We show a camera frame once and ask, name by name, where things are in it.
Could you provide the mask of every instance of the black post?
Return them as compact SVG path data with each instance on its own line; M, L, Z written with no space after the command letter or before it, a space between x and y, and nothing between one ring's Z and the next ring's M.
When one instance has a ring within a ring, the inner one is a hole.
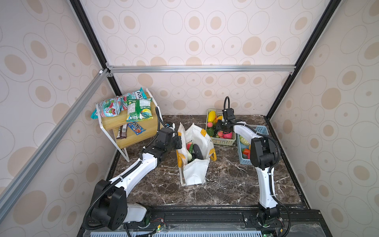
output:
M86 13L84 12L83 6L80 3L80 0L70 0L71 5L78 16L78 19L84 29L84 32L86 33L89 42L92 45L93 50L95 51L96 57L99 59L100 65L102 68L108 68L106 65L106 58L104 56L103 51L101 50L100 44L97 41L96 35L91 27L91 24L89 23L89 20L87 18ZM109 83L112 86L112 89L114 93L117 96L121 95L120 88L117 85L117 82L113 75L111 77L108 77Z
M315 30L313 31L312 35L310 36L307 44L305 45L303 51L301 52L298 60L295 63L295 70L293 71L292 75L289 75L286 82L284 83L282 89L280 90L278 96L276 97L273 105L271 106L271 109L269 110L267 114L267 118L270 120L271 117L274 115L274 112L278 108L280 102L284 98L285 94L287 93L288 89L290 88L293 80L299 73L301 67L305 63L308 55L311 53L313 47L315 46L316 42L320 38L322 32L324 31L326 25L328 24L330 18L332 17L334 11L337 9L338 5L340 4L341 0L330 0L328 6L326 7L323 15L321 16L320 20L317 23L317 26Z

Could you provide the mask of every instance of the pink fruit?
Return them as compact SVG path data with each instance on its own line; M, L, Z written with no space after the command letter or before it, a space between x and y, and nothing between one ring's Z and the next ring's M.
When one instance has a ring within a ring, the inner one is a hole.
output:
M191 144L192 144L192 142L188 142L188 143L187 143L187 147L186 147L186 148L187 148L187 150L189 150L189 149L190 149L190 146L191 146Z
M233 136L233 133L229 132L229 133L224 133L224 138L225 139L231 139Z

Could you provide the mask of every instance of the patterned wallpaper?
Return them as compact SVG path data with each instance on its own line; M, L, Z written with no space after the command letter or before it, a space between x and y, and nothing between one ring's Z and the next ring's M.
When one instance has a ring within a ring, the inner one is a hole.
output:
M99 71L65 0L0 1L0 193ZM0 236L76 236L114 147L89 118L103 82L0 225Z
M334 237L378 236L379 0L346 1L271 122Z
M206 115L224 99L237 115L266 115L289 72L115 74L121 92L149 88L164 115Z
M294 64L328 0L82 0L108 62Z

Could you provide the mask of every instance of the marble table surface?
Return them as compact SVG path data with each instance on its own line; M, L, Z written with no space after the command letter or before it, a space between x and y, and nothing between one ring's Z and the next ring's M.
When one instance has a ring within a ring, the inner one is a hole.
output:
M192 123L205 128L206 115L166 115L165 122L174 122L185 129ZM247 124L264 125L262 116L237 116ZM139 142L127 148L130 162L120 157L114 176L122 173L135 160L139 151L150 140ZM176 153L171 152L158 167L148 173L128 196L128 203L143 205L253 205L259 202L258 176L252 165L241 165L237 153L237 141L233 146L215 145L217 160L209 163L206 183L182 187ZM275 167L274 182L276 195L285 204L300 204L301 200L290 174L281 160Z

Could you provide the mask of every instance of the wooden shelf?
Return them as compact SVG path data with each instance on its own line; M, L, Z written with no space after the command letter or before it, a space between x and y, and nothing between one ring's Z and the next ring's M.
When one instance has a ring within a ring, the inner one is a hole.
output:
M150 98L148 93L145 92L145 94L147 98ZM137 122L146 131L144 131L143 133L139 135L136 135L132 129L127 128L126 138L116 139L116 143L120 147L120 149L123 149L125 147L131 146L135 143L138 143L140 141L143 141L145 139L155 136L155 134L157 133L157 128L158 128L158 117L157 117L157 113L155 112L155 104L153 101L151 101L150 106L151 106L151 113L153 115L153 118L149 120ZM124 110L124 111L121 111L118 116L101 118L101 121L102 121L104 129L112 130L114 137L117 137L119 127L124 124L127 124L126 122L127 118L128 118L128 111Z

